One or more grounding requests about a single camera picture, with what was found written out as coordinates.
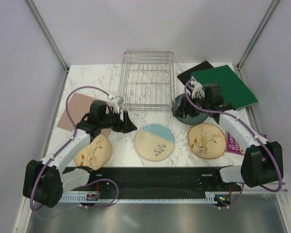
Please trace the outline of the dark teal floral plate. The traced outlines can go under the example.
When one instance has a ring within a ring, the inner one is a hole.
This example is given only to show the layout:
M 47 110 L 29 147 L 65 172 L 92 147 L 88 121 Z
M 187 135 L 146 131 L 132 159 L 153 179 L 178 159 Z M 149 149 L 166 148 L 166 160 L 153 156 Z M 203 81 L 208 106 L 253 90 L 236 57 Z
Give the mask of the dark teal floral plate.
M 187 115 L 186 118 L 183 116 L 176 116 L 176 109 L 178 109 L 178 107 L 180 107 L 180 104 L 181 104 L 181 101 L 183 98 L 185 98 L 185 95 L 181 94 L 181 95 L 178 95 L 175 98 L 175 100 L 173 101 L 173 105 L 172 105 L 173 116 L 181 123 L 187 124 L 187 125 L 197 125 L 197 124 L 204 122 L 208 117 L 208 113 L 202 112 L 196 116 Z

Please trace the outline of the blue and beige plate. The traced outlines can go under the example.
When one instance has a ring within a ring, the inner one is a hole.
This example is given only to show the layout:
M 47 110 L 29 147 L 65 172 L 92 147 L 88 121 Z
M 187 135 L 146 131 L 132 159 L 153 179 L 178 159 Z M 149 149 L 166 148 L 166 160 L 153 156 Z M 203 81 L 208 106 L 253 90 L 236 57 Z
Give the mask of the blue and beige plate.
M 150 124 L 137 132 L 134 146 L 143 159 L 158 162 L 172 155 L 175 149 L 175 137 L 167 127 Z

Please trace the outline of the beige bird plate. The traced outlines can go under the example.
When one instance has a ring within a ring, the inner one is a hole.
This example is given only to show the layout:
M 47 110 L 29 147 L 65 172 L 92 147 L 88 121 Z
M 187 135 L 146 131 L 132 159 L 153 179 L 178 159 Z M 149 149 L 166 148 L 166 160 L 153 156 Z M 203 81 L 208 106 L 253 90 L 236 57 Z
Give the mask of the beige bird plate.
M 215 159 L 226 151 L 225 134 L 212 124 L 202 123 L 193 126 L 187 138 L 192 153 L 200 158 Z
M 110 160 L 112 154 L 111 142 L 106 136 L 100 134 L 75 156 L 74 162 L 77 166 L 98 170 Z

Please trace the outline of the metal wire dish rack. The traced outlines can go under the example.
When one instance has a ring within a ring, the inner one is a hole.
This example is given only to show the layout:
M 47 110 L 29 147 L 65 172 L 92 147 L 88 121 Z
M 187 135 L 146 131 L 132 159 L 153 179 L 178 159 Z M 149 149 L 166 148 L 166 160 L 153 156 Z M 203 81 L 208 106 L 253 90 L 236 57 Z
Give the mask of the metal wire dish rack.
M 173 53 L 126 51 L 123 56 L 119 95 L 126 110 L 168 111 L 175 99 Z

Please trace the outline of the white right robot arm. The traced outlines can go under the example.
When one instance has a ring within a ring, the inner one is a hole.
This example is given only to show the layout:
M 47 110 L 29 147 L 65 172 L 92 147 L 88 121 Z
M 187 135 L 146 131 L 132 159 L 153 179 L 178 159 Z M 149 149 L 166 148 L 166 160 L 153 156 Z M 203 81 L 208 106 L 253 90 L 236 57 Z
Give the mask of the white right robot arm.
M 241 120 L 236 108 L 224 102 L 219 84 L 202 85 L 190 79 L 184 85 L 184 97 L 176 105 L 174 115 L 186 118 L 201 113 L 208 113 L 245 150 L 240 166 L 223 167 L 212 179 L 216 190 L 224 191 L 230 183 L 260 186 L 270 192 L 281 190 L 284 176 L 281 145 L 277 141 L 268 141 Z

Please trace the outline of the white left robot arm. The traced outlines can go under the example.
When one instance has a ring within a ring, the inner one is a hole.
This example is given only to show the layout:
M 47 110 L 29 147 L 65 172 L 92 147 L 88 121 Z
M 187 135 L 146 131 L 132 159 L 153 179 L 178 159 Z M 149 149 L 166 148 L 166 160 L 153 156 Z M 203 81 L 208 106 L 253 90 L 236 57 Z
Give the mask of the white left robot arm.
M 68 164 L 98 137 L 103 129 L 111 129 L 118 133 L 130 133 L 137 130 L 126 110 L 115 111 L 102 100 L 91 103 L 86 113 L 74 127 L 72 136 L 55 152 L 40 161 L 31 160 L 25 170 L 22 194 L 31 202 L 52 208 L 62 195 L 75 188 L 82 187 L 86 191 L 95 189 L 97 180 L 91 176 L 84 165 L 65 173 Z

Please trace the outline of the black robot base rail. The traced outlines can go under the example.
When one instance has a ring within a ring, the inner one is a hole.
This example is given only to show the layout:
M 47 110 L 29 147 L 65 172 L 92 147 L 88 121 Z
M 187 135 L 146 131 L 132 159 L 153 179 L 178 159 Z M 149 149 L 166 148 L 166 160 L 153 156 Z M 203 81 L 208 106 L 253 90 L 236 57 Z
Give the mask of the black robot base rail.
M 206 192 L 239 192 L 236 183 L 224 183 L 218 167 L 102 167 L 87 169 L 89 186 L 103 198 L 201 198 Z

